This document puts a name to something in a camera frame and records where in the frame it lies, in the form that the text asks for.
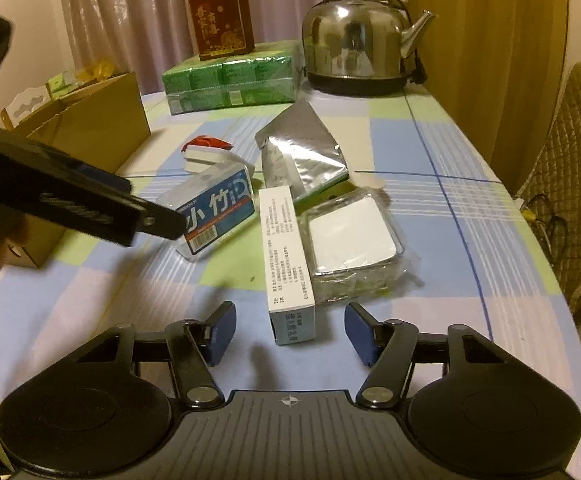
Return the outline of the white pad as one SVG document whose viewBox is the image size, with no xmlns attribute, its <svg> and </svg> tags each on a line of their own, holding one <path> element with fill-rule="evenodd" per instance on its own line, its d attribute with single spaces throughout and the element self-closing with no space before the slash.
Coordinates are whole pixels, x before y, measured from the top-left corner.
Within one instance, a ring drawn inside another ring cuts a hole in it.
<svg viewBox="0 0 581 480">
<path fill-rule="evenodd" d="M 385 197 L 372 188 L 304 211 L 299 229 L 318 304 L 383 295 L 418 282 L 419 258 Z"/>
</svg>

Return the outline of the long white carton box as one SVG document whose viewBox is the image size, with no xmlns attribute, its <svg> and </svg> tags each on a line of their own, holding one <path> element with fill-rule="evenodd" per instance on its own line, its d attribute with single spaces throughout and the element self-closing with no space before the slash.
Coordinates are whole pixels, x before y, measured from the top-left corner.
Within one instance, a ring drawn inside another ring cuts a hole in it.
<svg viewBox="0 0 581 480">
<path fill-rule="evenodd" d="M 315 299 L 290 188 L 259 192 L 266 302 L 275 344 L 315 338 Z"/>
</svg>

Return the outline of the pink curtain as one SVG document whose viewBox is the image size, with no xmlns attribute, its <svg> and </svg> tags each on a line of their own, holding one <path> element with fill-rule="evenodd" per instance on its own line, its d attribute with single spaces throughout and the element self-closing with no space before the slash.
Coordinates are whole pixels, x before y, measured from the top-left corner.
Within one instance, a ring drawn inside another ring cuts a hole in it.
<svg viewBox="0 0 581 480">
<path fill-rule="evenodd" d="M 307 10 L 321 0 L 249 0 L 257 42 L 298 39 Z M 197 52 L 187 0 L 62 0 L 74 62 L 109 58 L 134 73 L 141 92 L 161 90 L 161 75 Z"/>
</svg>

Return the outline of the blue labelled clear box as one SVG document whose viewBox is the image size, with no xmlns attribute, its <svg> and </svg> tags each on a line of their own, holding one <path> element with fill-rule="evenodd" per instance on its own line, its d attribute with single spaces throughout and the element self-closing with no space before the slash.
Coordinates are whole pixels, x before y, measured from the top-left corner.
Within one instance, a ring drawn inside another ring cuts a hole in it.
<svg viewBox="0 0 581 480">
<path fill-rule="evenodd" d="M 256 212 L 249 168 L 242 162 L 220 162 L 194 174 L 160 195 L 157 203 L 185 219 L 176 251 L 188 261 L 205 258 Z"/>
</svg>

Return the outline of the yellow plastic bag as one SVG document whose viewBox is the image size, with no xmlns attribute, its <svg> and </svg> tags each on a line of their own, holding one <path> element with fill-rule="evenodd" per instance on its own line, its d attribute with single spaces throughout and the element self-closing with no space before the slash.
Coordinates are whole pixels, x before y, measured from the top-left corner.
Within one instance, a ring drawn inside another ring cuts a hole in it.
<svg viewBox="0 0 581 480">
<path fill-rule="evenodd" d="M 111 58 L 101 58 L 77 70 L 76 77 L 78 81 L 84 84 L 90 84 L 91 82 L 100 82 L 109 79 L 115 75 L 115 71 L 115 62 Z"/>
</svg>

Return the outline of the green tissue multipack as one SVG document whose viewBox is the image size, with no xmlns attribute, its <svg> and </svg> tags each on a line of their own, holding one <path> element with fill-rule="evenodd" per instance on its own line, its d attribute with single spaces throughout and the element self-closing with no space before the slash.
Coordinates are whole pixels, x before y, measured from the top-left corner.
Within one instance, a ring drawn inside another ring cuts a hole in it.
<svg viewBox="0 0 581 480">
<path fill-rule="evenodd" d="M 197 56 L 161 76 L 173 115 L 296 100 L 302 54 L 297 40 L 257 44 L 248 54 L 202 61 Z"/>
</svg>

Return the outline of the checked tablecloth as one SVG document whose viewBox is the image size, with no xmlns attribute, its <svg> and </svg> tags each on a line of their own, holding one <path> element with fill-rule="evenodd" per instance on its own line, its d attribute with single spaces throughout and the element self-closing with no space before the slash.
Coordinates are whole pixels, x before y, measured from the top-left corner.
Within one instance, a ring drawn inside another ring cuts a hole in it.
<svg viewBox="0 0 581 480">
<path fill-rule="evenodd" d="M 581 410 L 581 342 L 552 269 L 503 183 L 438 102 L 417 87 L 383 99 L 304 95 L 349 166 L 383 181 L 415 260 L 415 280 L 369 300 L 368 310 L 425 333 L 469 325 L 566 390 Z M 317 310 L 312 341 L 275 344 L 258 224 L 194 262 L 152 236 L 124 248 L 69 232 L 44 268 L 0 272 L 0 402 L 109 326 L 161 330 L 225 300 L 238 321 L 213 372 L 224 391 L 362 384 L 366 370 L 339 304 Z M 581 479 L 581 441 L 569 470 Z"/>
</svg>

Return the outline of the stainless steel electric kettle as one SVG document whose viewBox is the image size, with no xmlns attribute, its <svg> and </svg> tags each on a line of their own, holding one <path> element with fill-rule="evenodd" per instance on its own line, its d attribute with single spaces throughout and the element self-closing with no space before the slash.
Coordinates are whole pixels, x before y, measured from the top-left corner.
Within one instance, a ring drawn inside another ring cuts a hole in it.
<svg viewBox="0 0 581 480">
<path fill-rule="evenodd" d="M 414 21 L 402 0 L 322 0 L 302 23 L 305 74 L 337 96 L 386 96 L 424 84 L 417 47 L 435 13 Z"/>
</svg>

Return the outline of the golden brown curtain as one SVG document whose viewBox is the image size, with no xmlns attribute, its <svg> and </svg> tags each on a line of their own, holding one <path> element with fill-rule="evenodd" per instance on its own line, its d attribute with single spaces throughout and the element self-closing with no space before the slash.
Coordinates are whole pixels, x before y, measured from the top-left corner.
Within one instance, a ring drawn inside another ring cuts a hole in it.
<svg viewBox="0 0 581 480">
<path fill-rule="evenodd" d="M 406 0 L 435 19 L 419 46 L 428 91 L 516 192 L 557 106 L 568 0 Z"/>
</svg>

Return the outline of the silver foil pouch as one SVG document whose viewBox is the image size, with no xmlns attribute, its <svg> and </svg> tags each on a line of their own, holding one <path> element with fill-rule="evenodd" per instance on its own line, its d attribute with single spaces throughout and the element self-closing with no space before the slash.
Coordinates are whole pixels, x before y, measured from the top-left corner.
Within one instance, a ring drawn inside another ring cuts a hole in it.
<svg viewBox="0 0 581 480">
<path fill-rule="evenodd" d="M 339 143 L 306 100 L 283 110 L 255 139 L 266 187 L 288 186 L 295 203 L 349 177 Z"/>
</svg>

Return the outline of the white plug adapter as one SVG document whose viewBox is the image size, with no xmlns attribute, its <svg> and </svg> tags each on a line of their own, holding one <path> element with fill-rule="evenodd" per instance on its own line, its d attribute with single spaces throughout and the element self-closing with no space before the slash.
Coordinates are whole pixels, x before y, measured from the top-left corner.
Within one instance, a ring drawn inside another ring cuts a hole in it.
<svg viewBox="0 0 581 480">
<path fill-rule="evenodd" d="M 209 146 L 190 146 L 184 152 L 184 159 L 184 169 L 190 174 L 200 174 L 223 162 L 238 162 L 248 166 L 248 162 L 240 156 L 222 148 L 209 148 Z"/>
</svg>

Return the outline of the green boxes in background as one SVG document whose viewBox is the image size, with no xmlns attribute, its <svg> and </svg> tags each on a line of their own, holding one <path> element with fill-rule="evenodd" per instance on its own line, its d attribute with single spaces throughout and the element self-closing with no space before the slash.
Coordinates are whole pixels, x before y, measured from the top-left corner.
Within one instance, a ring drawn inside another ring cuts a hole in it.
<svg viewBox="0 0 581 480">
<path fill-rule="evenodd" d="M 79 77 L 77 70 L 65 70 L 63 73 L 51 77 L 45 83 L 52 100 L 66 96 L 84 85 L 85 82 Z"/>
</svg>

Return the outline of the white scalloped card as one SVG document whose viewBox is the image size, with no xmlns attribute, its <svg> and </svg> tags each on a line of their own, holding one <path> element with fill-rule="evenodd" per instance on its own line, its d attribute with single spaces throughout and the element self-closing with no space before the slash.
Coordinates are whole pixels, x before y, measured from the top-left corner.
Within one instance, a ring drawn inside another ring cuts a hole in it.
<svg viewBox="0 0 581 480">
<path fill-rule="evenodd" d="M 25 118 L 51 102 L 51 100 L 51 93 L 46 84 L 22 90 L 16 94 L 10 104 L 2 109 L 1 118 L 5 128 L 13 130 Z"/>
</svg>

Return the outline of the red snack packet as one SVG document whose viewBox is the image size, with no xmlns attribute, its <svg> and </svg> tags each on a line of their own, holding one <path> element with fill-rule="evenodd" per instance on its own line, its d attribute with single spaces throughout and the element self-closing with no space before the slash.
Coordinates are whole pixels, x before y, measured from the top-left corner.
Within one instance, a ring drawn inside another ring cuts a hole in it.
<svg viewBox="0 0 581 480">
<path fill-rule="evenodd" d="M 220 150 L 231 151 L 233 145 L 230 142 L 226 142 L 222 139 L 215 138 L 214 136 L 195 136 L 193 139 L 186 141 L 181 152 L 184 153 L 190 146 L 201 146 L 202 148 L 220 148 Z"/>
</svg>

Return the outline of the brown cardboard box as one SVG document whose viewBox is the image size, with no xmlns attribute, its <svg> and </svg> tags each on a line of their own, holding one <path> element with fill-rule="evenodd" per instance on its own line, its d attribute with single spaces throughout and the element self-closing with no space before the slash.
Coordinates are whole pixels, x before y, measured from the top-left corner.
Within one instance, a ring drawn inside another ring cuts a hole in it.
<svg viewBox="0 0 581 480">
<path fill-rule="evenodd" d="M 138 80 L 126 73 L 48 103 L 11 131 L 116 172 L 149 138 Z"/>
</svg>

